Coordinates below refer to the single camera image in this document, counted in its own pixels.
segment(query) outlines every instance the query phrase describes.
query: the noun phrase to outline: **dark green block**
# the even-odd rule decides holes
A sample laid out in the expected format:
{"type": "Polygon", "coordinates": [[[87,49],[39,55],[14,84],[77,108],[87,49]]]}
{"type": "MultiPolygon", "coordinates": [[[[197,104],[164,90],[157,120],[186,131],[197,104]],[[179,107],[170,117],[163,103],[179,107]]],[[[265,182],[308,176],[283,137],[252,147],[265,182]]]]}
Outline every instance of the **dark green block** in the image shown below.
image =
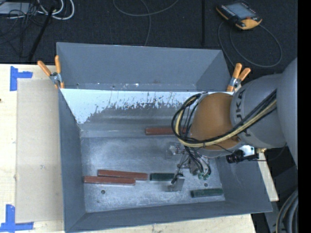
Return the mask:
{"type": "Polygon", "coordinates": [[[174,178],[174,173],[151,173],[151,181],[170,181],[174,178]]]}
{"type": "Polygon", "coordinates": [[[218,196],[223,194],[224,192],[221,188],[212,188],[212,189],[193,190],[190,193],[192,198],[200,198],[200,197],[218,196]]]}

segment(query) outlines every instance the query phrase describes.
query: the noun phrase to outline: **bin floor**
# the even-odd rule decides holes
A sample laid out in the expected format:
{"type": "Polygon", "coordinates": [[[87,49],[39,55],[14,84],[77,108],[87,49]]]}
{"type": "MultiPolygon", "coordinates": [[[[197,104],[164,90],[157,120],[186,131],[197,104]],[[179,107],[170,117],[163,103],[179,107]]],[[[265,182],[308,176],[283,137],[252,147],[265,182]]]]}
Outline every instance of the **bin floor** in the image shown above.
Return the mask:
{"type": "MultiPolygon", "coordinates": [[[[90,137],[81,138],[83,175],[96,176],[98,169],[130,172],[175,173],[182,154],[167,159],[166,150],[178,143],[171,136],[137,138],[90,137]]],[[[167,192],[170,181],[136,181],[134,186],[84,184],[87,212],[102,212],[136,207],[222,201],[224,195],[191,198],[190,191],[220,188],[219,173],[214,159],[210,160],[211,175],[206,181],[182,169],[185,181],[182,191],[167,192]]]]}

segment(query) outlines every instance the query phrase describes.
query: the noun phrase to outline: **gray bin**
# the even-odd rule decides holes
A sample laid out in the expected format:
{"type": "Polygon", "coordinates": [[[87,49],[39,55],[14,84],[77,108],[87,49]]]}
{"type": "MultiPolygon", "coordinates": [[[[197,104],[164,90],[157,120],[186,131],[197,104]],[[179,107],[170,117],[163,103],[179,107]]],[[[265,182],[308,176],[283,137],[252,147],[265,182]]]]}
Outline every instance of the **gray bin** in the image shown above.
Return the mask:
{"type": "Polygon", "coordinates": [[[175,172],[181,155],[166,158],[166,150],[176,137],[146,136],[144,129],[169,127],[191,94],[225,91],[230,75],[220,50],[57,43],[56,51],[65,82],[59,115],[66,232],[272,211],[257,162],[211,159],[206,181],[184,169],[179,192],[165,190],[170,182],[82,180],[98,169],[175,172]],[[191,198],[191,190],[205,188],[223,194],[191,198]]]}

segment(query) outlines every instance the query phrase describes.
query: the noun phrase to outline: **gray cylinder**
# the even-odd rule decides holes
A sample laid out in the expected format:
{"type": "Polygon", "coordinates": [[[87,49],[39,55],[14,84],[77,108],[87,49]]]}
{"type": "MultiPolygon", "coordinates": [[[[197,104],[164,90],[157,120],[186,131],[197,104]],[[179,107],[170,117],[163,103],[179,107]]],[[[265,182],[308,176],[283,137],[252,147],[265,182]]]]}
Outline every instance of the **gray cylinder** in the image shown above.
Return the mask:
{"type": "Polygon", "coordinates": [[[282,132],[298,167],[297,58],[283,72],[278,83],[276,99],[282,132]]]}
{"type": "MultiPolygon", "coordinates": [[[[235,126],[239,123],[261,101],[277,89],[281,77],[281,74],[263,76],[240,88],[234,94],[230,106],[232,125],[235,126]]],[[[256,148],[280,148],[286,143],[277,110],[238,134],[238,136],[243,142],[256,148]]]]}

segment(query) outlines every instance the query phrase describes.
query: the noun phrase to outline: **black carpet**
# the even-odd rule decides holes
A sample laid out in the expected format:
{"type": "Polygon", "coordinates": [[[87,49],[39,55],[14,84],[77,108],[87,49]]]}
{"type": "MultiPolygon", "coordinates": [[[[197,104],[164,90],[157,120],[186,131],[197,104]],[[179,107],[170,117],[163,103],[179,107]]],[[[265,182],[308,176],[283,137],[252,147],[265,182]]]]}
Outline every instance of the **black carpet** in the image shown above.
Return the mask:
{"type": "MultiPolygon", "coordinates": [[[[9,1],[30,2],[37,6],[36,0],[9,1]]],[[[53,65],[56,42],[192,49],[222,49],[223,45],[230,73],[236,62],[252,69],[244,83],[281,73],[297,57],[298,0],[244,0],[263,18],[260,26],[248,31],[222,23],[224,20],[216,12],[217,4],[233,1],[236,0],[205,0],[203,30],[202,0],[73,0],[74,16],[69,20],[51,19],[31,62],[28,60],[30,50],[46,16],[37,13],[9,19],[8,15],[1,15],[0,62],[34,64],[42,60],[53,65]],[[116,7],[128,14],[153,15],[130,16],[116,7]],[[204,45],[202,32],[205,32],[204,45]]],[[[51,4],[51,0],[40,2],[47,9],[51,4]]],[[[64,2],[64,10],[59,16],[68,16],[72,11],[70,2],[64,2]]],[[[270,169],[279,174],[278,165],[285,170],[293,163],[291,159],[287,162],[284,166],[286,161],[280,157],[280,161],[273,161],[270,169]]]]}

